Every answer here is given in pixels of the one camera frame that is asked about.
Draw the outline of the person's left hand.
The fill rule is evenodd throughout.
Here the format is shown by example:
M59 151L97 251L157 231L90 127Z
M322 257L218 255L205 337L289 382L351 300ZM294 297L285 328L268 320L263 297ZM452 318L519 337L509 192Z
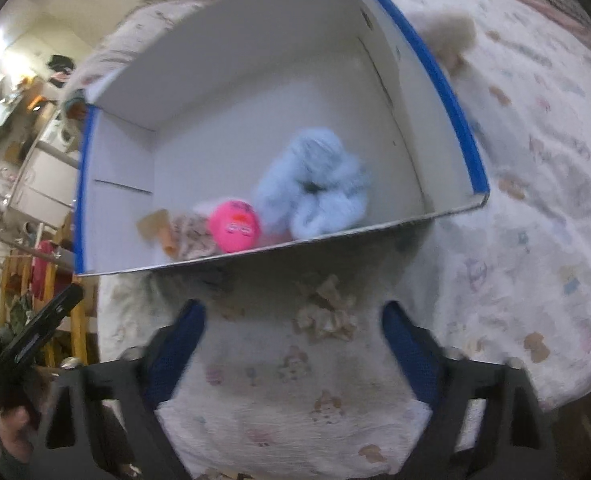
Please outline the person's left hand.
M23 464L30 461L33 445L28 438L30 413L17 406L0 413L0 440L6 451Z

